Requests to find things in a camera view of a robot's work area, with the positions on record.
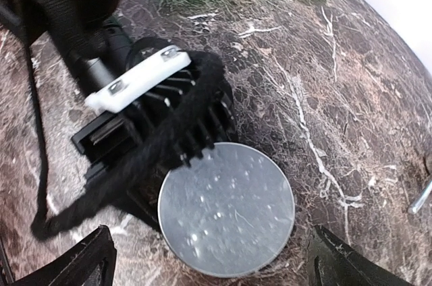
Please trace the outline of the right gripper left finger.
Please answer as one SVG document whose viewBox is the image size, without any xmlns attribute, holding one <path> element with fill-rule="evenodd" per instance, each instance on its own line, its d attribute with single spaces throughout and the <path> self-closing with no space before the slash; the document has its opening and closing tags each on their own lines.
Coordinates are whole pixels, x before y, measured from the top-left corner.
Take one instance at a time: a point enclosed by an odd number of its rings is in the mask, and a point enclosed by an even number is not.
<svg viewBox="0 0 432 286">
<path fill-rule="evenodd" d="M 112 285 L 117 250 L 101 225 L 63 255 L 13 285 Z"/>
</svg>

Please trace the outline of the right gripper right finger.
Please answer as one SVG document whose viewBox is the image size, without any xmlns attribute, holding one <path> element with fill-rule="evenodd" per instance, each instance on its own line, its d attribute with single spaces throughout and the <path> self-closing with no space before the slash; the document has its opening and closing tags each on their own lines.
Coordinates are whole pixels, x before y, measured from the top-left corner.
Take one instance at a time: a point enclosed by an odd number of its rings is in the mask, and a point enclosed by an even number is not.
<svg viewBox="0 0 432 286">
<path fill-rule="evenodd" d="M 409 285 L 371 262 L 322 225 L 311 230 L 308 243 L 309 285 Z"/>
</svg>

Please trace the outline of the metal scoop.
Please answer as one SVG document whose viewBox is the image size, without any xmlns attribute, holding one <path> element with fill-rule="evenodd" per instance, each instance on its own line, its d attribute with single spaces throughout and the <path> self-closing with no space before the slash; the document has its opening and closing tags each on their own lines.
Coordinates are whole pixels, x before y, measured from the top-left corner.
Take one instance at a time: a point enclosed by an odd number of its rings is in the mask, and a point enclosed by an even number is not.
<svg viewBox="0 0 432 286">
<path fill-rule="evenodd" d="M 415 215 L 423 207 L 424 203 L 427 201 L 427 198 L 431 193 L 431 186 L 432 181 L 429 180 L 424 190 L 420 193 L 417 199 L 408 207 L 409 214 Z"/>
</svg>

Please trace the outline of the clear plastic lid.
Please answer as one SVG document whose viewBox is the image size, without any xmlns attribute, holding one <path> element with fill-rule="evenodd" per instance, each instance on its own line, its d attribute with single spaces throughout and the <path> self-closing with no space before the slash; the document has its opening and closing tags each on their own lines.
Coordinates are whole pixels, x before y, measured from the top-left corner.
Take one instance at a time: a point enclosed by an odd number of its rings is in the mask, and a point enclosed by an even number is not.
<svg viewBox="0 0 432 286">
<path fill-rule="evenodd" d="M 273 262 L 295 221 L 283 171 L 261 151 L 234 142 L 218 142 L 201 159 L 169 171 L 157 211 L 170 250 L 190 268 L 219 278 Z"/>
</svg>

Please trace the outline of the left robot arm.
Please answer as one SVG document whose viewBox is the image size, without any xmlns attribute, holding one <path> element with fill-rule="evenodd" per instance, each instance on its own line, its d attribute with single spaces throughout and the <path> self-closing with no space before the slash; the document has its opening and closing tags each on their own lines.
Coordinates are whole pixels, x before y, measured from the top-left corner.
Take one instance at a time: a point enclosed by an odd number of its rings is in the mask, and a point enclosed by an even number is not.
<svg viewBox="0 0 432 286">
<path fill-rule="evenodd" d="M 72 77 L 91 94 L 139 61 L 141 49 L 169 42 L 148 37 L 133 42 L 115 21 L 119 0 L 1 0 L 1 24 L 24 44 L 33 99 L 38 98 L 31 44 L 48 33 Z"/>
</svg>

